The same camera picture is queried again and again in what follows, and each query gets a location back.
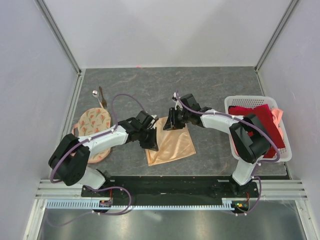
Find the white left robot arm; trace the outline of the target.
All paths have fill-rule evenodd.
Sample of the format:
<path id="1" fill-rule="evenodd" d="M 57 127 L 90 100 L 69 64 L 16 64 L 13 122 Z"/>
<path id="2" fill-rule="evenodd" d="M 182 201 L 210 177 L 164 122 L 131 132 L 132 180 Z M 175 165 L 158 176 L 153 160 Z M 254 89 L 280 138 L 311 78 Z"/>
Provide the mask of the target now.
<path id="1" fill-rule="evenodd" d="M 88 167 L 89 159 L 100 152 L 116 146 L 138 141 L 142 149 L 158 151 L 157 115 L 144 110 L 136 117 L 122 120 L 111 128 L 88 136 L 63 137 L 48 161 L 51 167 L 50 182 L 66 186 L 81 184 L 92 188 L 99 197 L 106 196 L 110 185 L 104 173 Z"/>

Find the peach cloth napkin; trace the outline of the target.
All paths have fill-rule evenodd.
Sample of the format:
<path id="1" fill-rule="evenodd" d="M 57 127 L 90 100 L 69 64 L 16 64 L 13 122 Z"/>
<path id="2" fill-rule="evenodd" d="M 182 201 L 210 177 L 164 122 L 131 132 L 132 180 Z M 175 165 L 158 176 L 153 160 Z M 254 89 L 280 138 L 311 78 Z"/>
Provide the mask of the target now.
<path id="1" fill-rule="evenodd" d="M 166 121 L 167 117 L 162 117 L 155 123 L 158 151 L 145 150 L 148 166 L 165 164 L 196 154 L 188 127 L 163 130 Z"/>

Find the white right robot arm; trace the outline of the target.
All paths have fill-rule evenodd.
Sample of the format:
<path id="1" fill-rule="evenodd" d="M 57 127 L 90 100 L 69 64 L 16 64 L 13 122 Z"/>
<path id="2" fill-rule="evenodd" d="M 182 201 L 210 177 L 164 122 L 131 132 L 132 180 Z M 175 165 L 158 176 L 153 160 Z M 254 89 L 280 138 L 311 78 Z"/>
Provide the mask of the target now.
<path id="1" fill-rule="evenodd" d="M 175 107 L 169 109 L 164 131 L 183 129 L 187 123 L 206 129 L 214 129 L 231 136 L 231 146 L 235 148 L 239 160 L 231 175 L 229 191 L 235 197 L 247 191 L 247 183 L 253 179 L 258 160 L 276 145 L 270 138 L 260 119 L 253 113 L 233 116 L 210 107 L 200 107 L 194 96 L 173 94 Z"/>

